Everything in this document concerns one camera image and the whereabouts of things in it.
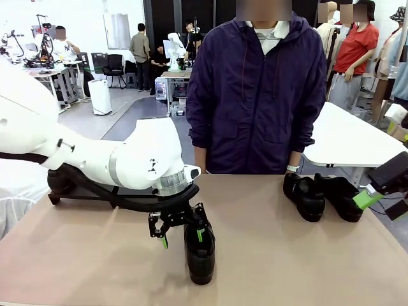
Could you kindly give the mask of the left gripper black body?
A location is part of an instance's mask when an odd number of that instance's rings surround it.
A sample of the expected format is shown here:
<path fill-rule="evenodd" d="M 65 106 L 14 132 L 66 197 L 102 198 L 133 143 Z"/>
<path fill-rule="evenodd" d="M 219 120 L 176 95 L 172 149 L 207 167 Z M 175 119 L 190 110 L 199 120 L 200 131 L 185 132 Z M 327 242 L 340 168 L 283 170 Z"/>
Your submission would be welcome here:
<path fill-rule="evenodd" d="M 206 228 L 207 215 L 202 203 L 195 206 L 189 206 L 180 212 L 168 213 L 170 220 L 170 227 L 181 225 L 191 225 L 193 228 Z"/>

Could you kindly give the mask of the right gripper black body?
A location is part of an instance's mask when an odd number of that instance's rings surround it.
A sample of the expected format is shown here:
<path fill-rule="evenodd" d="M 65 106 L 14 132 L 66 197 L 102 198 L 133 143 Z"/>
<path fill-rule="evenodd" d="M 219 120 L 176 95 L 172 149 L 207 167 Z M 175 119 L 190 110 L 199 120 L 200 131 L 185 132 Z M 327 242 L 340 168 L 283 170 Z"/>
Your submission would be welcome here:
<path fill-rule="evenodd" d="M 368 174 L 372 187 L 382 195 L 407 192 L 407 152 L 401 152 Z"/>

